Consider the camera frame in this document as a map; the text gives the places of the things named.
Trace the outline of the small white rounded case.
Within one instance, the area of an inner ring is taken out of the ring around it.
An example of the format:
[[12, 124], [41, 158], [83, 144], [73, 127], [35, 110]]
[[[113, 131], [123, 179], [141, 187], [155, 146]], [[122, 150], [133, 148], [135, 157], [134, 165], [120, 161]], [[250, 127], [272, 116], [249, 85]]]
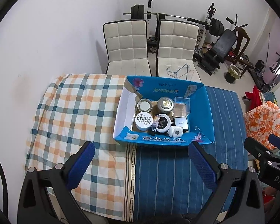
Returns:
[[181, 136], [183, 135], [183, 128], [181, 126], [172, 125], [168, 129], [168, 135], [171, 138], [181, 138]]

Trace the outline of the grey square box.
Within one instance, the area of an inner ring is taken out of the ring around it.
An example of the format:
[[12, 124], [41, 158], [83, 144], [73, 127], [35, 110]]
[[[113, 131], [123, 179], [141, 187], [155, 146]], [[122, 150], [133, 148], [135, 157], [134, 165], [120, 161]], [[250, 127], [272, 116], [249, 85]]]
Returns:
[[186, 117], [176, 117], [174, 118], [174, 124], [183, 129], [184, 132], [189, 130], [188, 120]]

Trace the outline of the white jar with black lid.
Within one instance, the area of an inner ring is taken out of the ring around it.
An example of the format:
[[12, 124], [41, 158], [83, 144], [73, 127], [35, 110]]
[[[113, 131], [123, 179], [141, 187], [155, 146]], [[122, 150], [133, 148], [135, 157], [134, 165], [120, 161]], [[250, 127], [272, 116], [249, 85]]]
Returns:
[[157, 132], [166, 133], [171, 127], [171, 119], [167, 114], [159, 114], [159, 116]]

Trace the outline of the small colourful tube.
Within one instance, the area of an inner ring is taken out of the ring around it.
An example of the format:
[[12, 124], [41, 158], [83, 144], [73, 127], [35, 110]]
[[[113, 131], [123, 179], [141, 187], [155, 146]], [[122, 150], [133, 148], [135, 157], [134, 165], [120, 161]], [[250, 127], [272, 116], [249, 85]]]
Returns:
[[159, 114], [156, 114], [156, 115], [153, 116], [152, 125], [151, 125], [150, 131], [149, 131], [150, 135], [154, 136], [157, 133], [159, 120], [160, 120], [160, 115]]

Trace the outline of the silver round tin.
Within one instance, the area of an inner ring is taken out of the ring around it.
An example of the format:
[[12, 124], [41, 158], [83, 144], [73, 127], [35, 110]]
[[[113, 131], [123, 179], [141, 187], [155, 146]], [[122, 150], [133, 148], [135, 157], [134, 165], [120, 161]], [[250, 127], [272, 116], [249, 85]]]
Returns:
[[161, 97], [157, 101], [157, 108], [160, 113], [169, 114], [174, 108], [174, 102], [169, 97]]

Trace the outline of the white jar with logo lid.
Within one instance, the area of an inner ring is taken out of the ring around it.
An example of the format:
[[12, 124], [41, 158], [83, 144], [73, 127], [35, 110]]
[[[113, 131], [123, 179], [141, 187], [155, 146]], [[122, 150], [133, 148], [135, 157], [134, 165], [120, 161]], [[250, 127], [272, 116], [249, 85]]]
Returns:
[[153, 124], [152, 115], [148, 112], [139, 112], [135, 117], [135, 124], [138, 130], [147, 131]]

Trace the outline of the small silver lid jar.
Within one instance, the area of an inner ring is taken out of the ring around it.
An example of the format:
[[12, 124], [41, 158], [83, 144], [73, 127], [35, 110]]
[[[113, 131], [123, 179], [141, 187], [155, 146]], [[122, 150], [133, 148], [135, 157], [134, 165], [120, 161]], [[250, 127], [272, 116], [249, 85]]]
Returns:
[[137, 108], [139, 112], [150, 113], [153, 108], [153, 103], [149, 99], [140, 99], [137, 103]]

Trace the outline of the blue cardboard box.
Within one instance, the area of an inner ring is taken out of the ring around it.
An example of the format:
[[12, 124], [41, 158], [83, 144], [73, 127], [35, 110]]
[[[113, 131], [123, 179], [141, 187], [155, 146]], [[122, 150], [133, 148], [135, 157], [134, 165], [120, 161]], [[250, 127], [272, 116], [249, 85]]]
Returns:
[[147, 146], [214, 143], [206, 86], [174, 78], [128, 76], [117, 107], [113, 139]]

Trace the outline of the red cloth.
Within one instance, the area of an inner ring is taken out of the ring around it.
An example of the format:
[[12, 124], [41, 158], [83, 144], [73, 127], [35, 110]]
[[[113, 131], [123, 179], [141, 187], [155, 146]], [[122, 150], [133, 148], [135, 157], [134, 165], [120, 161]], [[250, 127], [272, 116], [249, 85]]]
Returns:
[[250, 100], [249, 110], [252, 110], [263, 104], [259, 94], [260, 90], [256, 85], [253, 86], [252, 92], [245, 92], [246, 99]]

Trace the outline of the waste bin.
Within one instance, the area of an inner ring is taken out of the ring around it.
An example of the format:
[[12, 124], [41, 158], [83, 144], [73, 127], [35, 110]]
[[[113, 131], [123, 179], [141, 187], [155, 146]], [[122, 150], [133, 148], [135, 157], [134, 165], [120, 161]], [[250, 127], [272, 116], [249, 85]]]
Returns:
[[231, 64], [225, 74], [225, 79], [228, 83], [233, 83], [235, 80], [239, 79], [241, 75], [241, 70], [237, 66]]

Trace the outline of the black weight bench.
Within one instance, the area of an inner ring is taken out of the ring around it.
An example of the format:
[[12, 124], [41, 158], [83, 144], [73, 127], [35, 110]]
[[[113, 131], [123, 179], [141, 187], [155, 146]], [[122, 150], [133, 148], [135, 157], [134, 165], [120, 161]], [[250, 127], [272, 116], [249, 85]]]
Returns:
[[199, 53], [194, 54], [194, 59], [198, 62], [198, 66], [209, 75], [217, 68], [220, 69], [220, 63], [224, 62], [232, 46], [237, 40], [236, 34], [226, 29], [212, 48], [208, 48], [207, 52], [201, 56]]

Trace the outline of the barbell with rack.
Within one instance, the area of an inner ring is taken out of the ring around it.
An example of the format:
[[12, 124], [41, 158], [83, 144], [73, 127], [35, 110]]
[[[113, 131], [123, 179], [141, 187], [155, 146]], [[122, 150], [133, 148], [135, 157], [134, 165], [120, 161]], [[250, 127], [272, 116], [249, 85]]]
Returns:
[[156, 31], [154, 35], [150, 34], [150, 29], [147, 28], [147, 46], [148, 46], [148, 52], [155, 54], [157, 53], [158, 43], [160, 39], [160, 23], [162, 20], [169, 20], [172, 22], [176, 22], [178, 19], [179, 22], [186, 22], [190, 23], [192, 25], [201, 25], [202, 28], [198, 30], [197, 35], [197, 42], [196, 47], [200, 45], [200, 43], [203, 43], [206, 37], [206, 34], [209, 33], [212, 36], [218, 37], [223, 34], [224, 26], [223, 23], [215, 19], [213, 15], [216, 12], [216, 8], [214, 7], [214, 3], [211, 4], [211, 6], [208, 8], [207, 16], [204, 21], [200, 21], [194, 18], [189, 17], [183, 17], [178, 15], [170, 15], [166, 13], [153, 13], [152, 12], [152, 1], [148, 0], [147, 8], [144, 8], [144, 5], [142, 4], [136, 4], [131, 7], [130, 12], [127, 13], [127, 15], [130, 16], [132, 20], [146, 20], [147, 25], [150, 25], [152, 16], [156, 16]]

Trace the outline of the right white padded chair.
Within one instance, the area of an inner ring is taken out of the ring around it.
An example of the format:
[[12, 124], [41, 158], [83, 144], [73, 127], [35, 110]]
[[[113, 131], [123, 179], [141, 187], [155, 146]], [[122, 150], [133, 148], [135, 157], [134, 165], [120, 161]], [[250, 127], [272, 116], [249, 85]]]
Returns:
[[196, 47], [199, 27], [186, 22], [162, 20], [160, 23], [160, 39], [156, 55], [156, 74], [158, 77], [169, 77], [166, 68], [173, 70], [190, 64], [195, 70], [191, 80], [199, 83], [199, 74], [194, 66], [193, 56]]

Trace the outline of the white padded chair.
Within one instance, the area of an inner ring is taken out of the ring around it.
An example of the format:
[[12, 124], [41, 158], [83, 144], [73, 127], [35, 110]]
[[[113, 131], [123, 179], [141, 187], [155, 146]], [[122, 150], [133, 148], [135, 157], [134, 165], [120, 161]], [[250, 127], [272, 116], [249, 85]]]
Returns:
[[156, 74], [158, 77], [169, 77], [166, 68], [173, 70], [190, 64], [195, 70], [191, 80], [199, 83], [199, 74], [194, 66], [193, 56], [196, 47], [199, 27], [186, 22], [162, 20], [160, 23], [160, 39], [156, 55]]
[[108, 66], [106, 74], [151, 76], [147, 50], [147, 22], [121, 20], [103, 25]]

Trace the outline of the left white padded chair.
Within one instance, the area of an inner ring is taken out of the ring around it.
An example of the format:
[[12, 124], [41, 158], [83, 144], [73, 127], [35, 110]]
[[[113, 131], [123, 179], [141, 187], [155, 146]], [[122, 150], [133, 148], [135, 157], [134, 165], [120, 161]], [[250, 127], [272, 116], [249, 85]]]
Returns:
[[106, 74], [151, 76], [147, 50], [147, 22], [121, 20], [103, 25], [108, 66]]

